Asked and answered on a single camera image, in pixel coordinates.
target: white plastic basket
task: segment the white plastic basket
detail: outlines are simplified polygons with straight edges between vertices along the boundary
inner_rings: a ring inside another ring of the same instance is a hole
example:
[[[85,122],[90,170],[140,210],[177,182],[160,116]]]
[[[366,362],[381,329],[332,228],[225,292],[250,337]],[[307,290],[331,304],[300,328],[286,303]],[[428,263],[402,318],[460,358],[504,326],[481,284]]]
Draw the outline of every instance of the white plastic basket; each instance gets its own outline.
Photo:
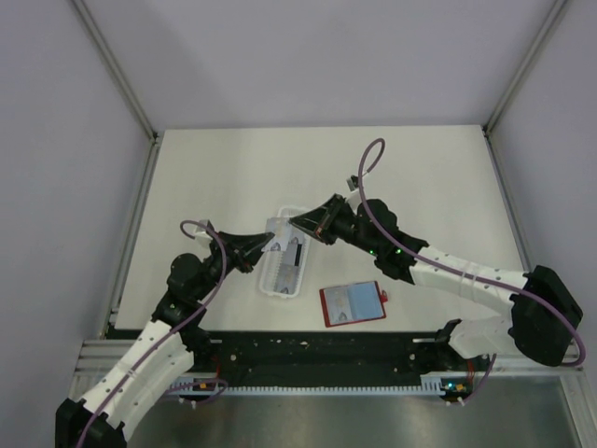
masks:
[[[279,211],[277,217],[295,217],[302,213],[308,212],[310,209],[304,207],[296,207],[295,205],[285,205]],[[309,252],[309,244],[311,238],[305,235],[305,242],[300,252],[300,260],[298,265],[298,279],[295,291],[292,294],[284,294],[275,290],[276,278],[280,265],[284,256],[284,252],[267,252],[264,255],[263,270],[259,279],[259,290],[268,296],[282,297],[284,299],[292,299],[297,297],[300,293],[300,284],[302,283],[302,276],[305,272],[307,264],[307,254]]]

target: white wall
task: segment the white wall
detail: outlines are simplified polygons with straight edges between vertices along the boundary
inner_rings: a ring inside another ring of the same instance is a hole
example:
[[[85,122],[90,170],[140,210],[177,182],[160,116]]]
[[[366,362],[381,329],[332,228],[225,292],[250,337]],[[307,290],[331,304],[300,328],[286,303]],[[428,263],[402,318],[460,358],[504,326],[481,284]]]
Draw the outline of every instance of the white wall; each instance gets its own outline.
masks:
[[[88,0],[161,130],[481,124],[553,0]]]
[[[0,5],[0,444],[53,446],[148,142],[64,0]]]
[[[572,2],[494,138],[534,261],[555,268],[584,308],[595,391],[596,22],[596,2]]]

